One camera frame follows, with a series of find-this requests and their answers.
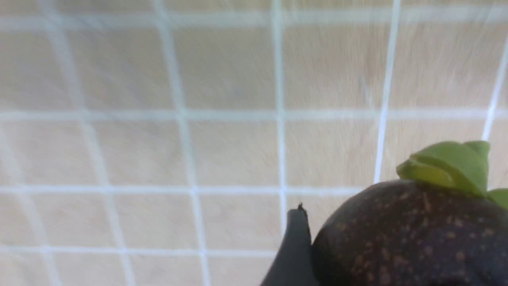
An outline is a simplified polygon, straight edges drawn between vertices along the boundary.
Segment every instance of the brown speckle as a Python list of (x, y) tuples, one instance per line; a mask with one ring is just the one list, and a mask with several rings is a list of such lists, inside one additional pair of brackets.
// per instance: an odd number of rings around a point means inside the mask
[(433, 252), (432, 247), (430, 247), (430, 246), (425, 246), (424, 251), (425, 251), (425, 254), (428, 256), (431, 256), (432, 252)]
[(359, 255), (355, 258), (355, 265), (363, 264), (363, 256)]
[(342, 223), (342, 222), (341, 222), (341, 223), (339, 223), (339, 224), (337, 225), (337, 227), (338, 227), (338, 228), (339, 228), (339, 230), (340, 230), (340, 231), (342, 231), (342, 232), (343, 232), (343, 231), (347, 228), (346, 224), (345, 224), (345, 223)]
[(455, 226), (456, 227), (463, 227), (464, 226), (464, 223), (462, 222), (462, 220), (456, 218), (455, 219)]
[(455, 254), (455, 259), (458, 262), (464, 262), (464, 260), (466, 260), (466, 255), (462, 251), (459, 251)]
[(397, 267), (400, 265), (407, 265), (408, 261), (404, 257), (402, 257), (400, 255), (396, 255), (393, 257), (393, 263)]
[(381, 285), (389, 285), (391, 280), (392, 279), (388, 273), (381, 273), (381, 276), (379, 277)]
[(486, 228), (484, 231), (485, 236), (494, 235), (494, 231), (491, 228)]
[(402, 196), (399, 197), (399, 200), (403, 201), (409, 197), (409, 193), (405, 193)]
[(385, 260), (390, 260), (390, 257), (392, 257), (390, 255), (390, 253), (388, 252), (388, 250), (386, 248), (384, 248), (384, 247), (381, 249), (381, 254), (383, 255), (383, 258)]

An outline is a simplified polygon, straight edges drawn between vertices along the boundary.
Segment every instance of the grout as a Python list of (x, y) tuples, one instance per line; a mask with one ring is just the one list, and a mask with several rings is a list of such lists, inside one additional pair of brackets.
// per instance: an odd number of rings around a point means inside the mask
[(180, 140), (184, 153), (185, 167), (187, 179), (190, 184), (190, 195), (193, 202), (194, 224), (198, 237), (199, 253), (201, 259), (202, 279), (204, 286), (211, 286), (210, 268), (208, 266), (205, 226), (203, 222), (203, 213), (201, 202), (197, 192), (196, 166), (194, 164), (194, 155), (192, 149), (192, 137), (187, 122), (187, 111), (185, 109), (184, 91), (180, 78), (180, 70), (176, 57), (174, 37), (171, 27), (171, 15), (168, 13), (164, 3), (161, 0), (151, 0), (154, 10), (158, 13), (159, 21), (157, 29), (161, 37), (161, 49), (164, 53), (166, 69), (168, 71), (169, 82), (171, 83), (171, 91), (173, 100), (177, 110), (176, 120), (180, 129)]
[(284, 11), (283, 23), (287, 26), (308, 24), (350, 24), (350, 23), (389, 23), (392, 9), (338, 9)]
[(506, 22), (508, 20), (508, 5), (476, 5), (476, 6), (421, 6), (404, 7), (401, 9), (401, 23), (493, 23)]
[(386, 120), (390, 100), (390, 89), (392, 86), (393, 66), (395, 62), (395, 48), (397, 45), (397, 33), (399, 29), (400, 0), (393, 0), (392, 24), (390, 37), (388, 39), (388, 52), (386, 60), (385, 83), (383, 86), (383, 104), (379, 116), (379, 133), (377, 136), (376, 165), (374, 170), (374, 184), (378, 183), (381, 177), (381, 166), (383, 165), (383, 148), (385, 145)]
[[(301, 195), (355, 195), (365, 187), (361, 186), (343, 186), (343, 187), (287, 187), (286, 194)], [(6, 186), (0, 187), (0, 193), (100, 193), (110, 192), (112, 194), (159, 194), (159, 193), (179, 193), (190, 194), (189, 187), (174, 186), (153, 186), (153, 185), (135, 185), (135, 186), (80, 186), (80, 185), (25, 185), (25, 186)], [(216, 186), (216, 187), (196, 187), (195, 193), (203, 195), (273, 195), (280, 194), (279, 186), (267, 187), (246, 187), (246, 186)]]
[[(114, 247), (81, 247), (81, 246), (6, 246), (0, 247), (3, 252), (51, 252), (51, 253), (125, 253), (127, 255), (156, 255), (156, 256), (199, 256), (200, 251), (196, 249), (153, 249), (153, 248), (114, 248)], [(252, 250), (252, 249), (213, 249), (209, 250), (208, 256), (214, 257), (275, 257), (276, 251)]]
[[(12, 177), (14, 177), (17, 183), (21, 183), (19, 188), (21, 189), (25, 188), (25, 186), (22, 184), (25, 181), (23, 172), (19, 165), (19, 161), (17, 160), (16, 155), (12, 150), (11, 145), (9, 144), (9, 141), (7, 140), (7, 136), (4, 133), (3, 126), (0, 126), (0, 154), (4, 159), (6, 159), (7, 165), (10, 166), (10, 172), (12, 173)], [(48, 237), (46, 234), (46, 230), (44, 229), (41, 217), (37, 211), (37, 208), (32, 198), (25, 192), (15, 192), (14, 194), (16, 195), (17, 199), (19, 200), (19, 202), (23, 207), (30, 227), (34, 232), (37, 243), (41, 245), (41, 249), (45, 249), (46, 245), (48, 244)], [(53, 254), (46, 251), (41, 251), (41, 254), (44, 264), (46, 266), (46, 273), (48, 274), (51, 285), (61, 286), (61, 281), (56, 268)]]
[(272, 41), (273, 61), (275, 71), (275, 97), (277, 107), (277, 149), (279, 155), (279, 208), (280, 233), (283, 236), (287, 224), (287, 198), (286, 198), (286, 166), (285, 166), (285, 126), (284, 126), (284, 66), (283, 66), (283, 34), (280, 0), (272, 1)]
[[(0, 31), (42, 31), (48, 23), (66, 30), (111, 30), (125, 28), (147, 28), (157, 26), (159, 19), (155, 12), (130, 14), (58, 14), (47, 8), (45, 16), (3, 16), (0, 17)], [(164, 13), (166, 23), (172, 26), (202, 26), (216, 28), (268, 26), (268, 12), (208, 12), (208, 13)], [(306, 24), (351, 24), (387, 23), (393, 21), (390, 7), (350, 8), (327, 10), (285, 10), (280, 22), (284, 25)], [(453, 7), (420, 6), (400, 9), (400, 23), (419, 22), (507, 22), (508, 5), (482, 6), (461, 5)]]
[[(49, 13), (53, 18), (56, 19), (57, 22), (60, 22), (61, 19), (51, 3), (46, 4), (43, 0), (40, 0), (40, 6), (43, 11)], [(72, 100), (81, 113), (81, 120), (79, 120), (79, 124), (85, 138), (85, 144), (90, 154), (96, 177), (99, 180), (99, 183), (104, 186), (101, 189), (101, 193), (105, 201), (106, 211), (115, 242), (120, 249), (124, 249), (125, 242), (116, 206), (110, 192), (110, 183), (106, 164), (101, 154), (100, 145), (96, 136), (95, 129), (90, 122), (84, 120), (84, 118), (88, 116), (88, 111), (86, 109), (85, 97), (82, 93), (81, 82), (79, 75), (77, 74), (77, 68), (75, 66), (71, 47), (69, 46), (65, 32), (61, 31), (58, 26), (54, 26), (52, 23), (48, 23), (46, 25), (46, 30), (55, 51), (59, 66), (62, 69), (62, 73), (64, 74), (69, 92), (72, 95)], [(120, 253), (120, 260), (124, 269), (124, 276), (127, 286), (135, 286), (136, 283), (134, 272), (132, 271), (132, 265), (129, 258), (127, 255)]]
[[(484, 119), (487, 108), (442, 108), (442, 109), (391, 109), (387, 119)], [(508, 109), (498, 109), (507, 113)], [(170, 109), (149, 110), (107, 110), (90, 111), (0, 111), (0, 122), (9, 121), (319, 121), (342, 119), (374, 119), (381, 114), (380, 109), (324, 109), (324, 110), (284, 110), (280, 115), (270, 110), (187, 110), (177, 114)]]
[(504, 78), (506, 77), (506, 66), (508, 66), (508, 34), (504, 43), (504, 50), (499, 61), (499, 68), (497, 70), (496, 83), (494, 90), (492, 91), (492, 99), (489, 104), (489, 111), (487, 113), (487, 119), (485, 120), (485, 126), (483, 128), (482, 140), (488, 140), (490, 132), (492, 131), (492, 124), (496, 116), (497, 102), (499, 100), (499, 93), (503, 87)]

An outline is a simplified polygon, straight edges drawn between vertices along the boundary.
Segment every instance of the dark fruit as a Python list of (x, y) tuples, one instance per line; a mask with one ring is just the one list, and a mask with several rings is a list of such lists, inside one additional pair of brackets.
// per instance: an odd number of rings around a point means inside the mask
[(379, 183), (325, 222), (312, 263), (321, 286), (508, 285), (508, 211), (430, 183)]

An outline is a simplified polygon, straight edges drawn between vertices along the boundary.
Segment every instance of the green sepal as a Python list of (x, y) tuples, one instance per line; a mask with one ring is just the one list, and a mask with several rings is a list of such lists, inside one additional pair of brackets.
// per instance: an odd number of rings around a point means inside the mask
[(439, 142), (412, 154), (397, 167), (397, 174), (486, 197), (489, 150), (485, 141)]
[(493, 189), (487, 193), (488, 198), (508, 210), (508, 189)]

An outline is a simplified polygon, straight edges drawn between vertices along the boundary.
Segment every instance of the tile wall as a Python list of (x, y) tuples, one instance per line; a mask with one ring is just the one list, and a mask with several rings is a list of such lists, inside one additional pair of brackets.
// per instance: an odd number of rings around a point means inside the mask
[(506, 0), (0, 7), (1, 285), (258, 285), (438, 140), (508, 185)]

